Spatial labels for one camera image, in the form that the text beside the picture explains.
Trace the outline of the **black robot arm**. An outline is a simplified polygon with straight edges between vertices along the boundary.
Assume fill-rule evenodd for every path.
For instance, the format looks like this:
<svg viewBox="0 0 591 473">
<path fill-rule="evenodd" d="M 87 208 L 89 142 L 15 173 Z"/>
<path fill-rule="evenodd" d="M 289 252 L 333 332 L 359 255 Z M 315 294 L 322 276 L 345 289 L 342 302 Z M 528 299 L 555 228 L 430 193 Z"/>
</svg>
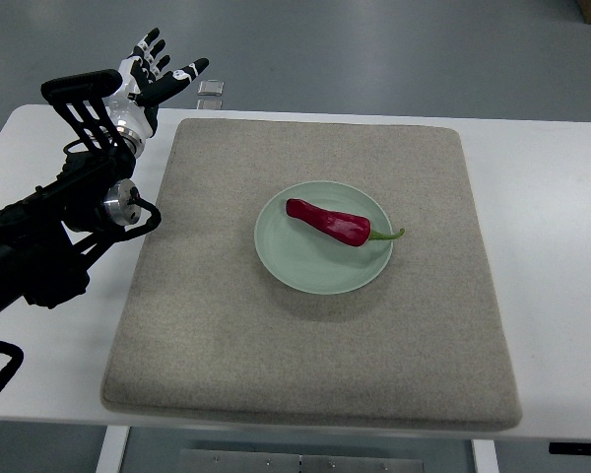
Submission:
<svg viewBox="0 0 591 473">
<path fill-rule="evenodd" d="M 107 69 L 41 85 L 84 148 L 67 152 L 55 181 L 0 210 L 0 312 L 19 298 L 54 308 L 83 294 L 106 251 L 161 223 L 160 210 L 130 179 L 135 153 L 103 103 L 121 83 Z"/>
</svg>

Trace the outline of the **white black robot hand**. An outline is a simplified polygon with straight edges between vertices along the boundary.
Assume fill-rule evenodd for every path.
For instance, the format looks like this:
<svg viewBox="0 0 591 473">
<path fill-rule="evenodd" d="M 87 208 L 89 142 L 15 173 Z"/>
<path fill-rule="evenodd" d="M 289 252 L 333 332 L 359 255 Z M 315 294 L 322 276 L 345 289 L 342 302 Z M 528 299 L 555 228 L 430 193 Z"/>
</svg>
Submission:
<svg viewBox="0 0 591 473">
<path fill-rule="evenodd" d="M 158 128 L 160 105 L 183 92 L 209 66 L 199 58 L 186 66 L 166 71 L 170 57 L 163 54 L 165 41 L 157 28 L 139 40 L 118 72 L 122 83 L 108 102 L 109 117 L 134 156 Z"/>
</svg>

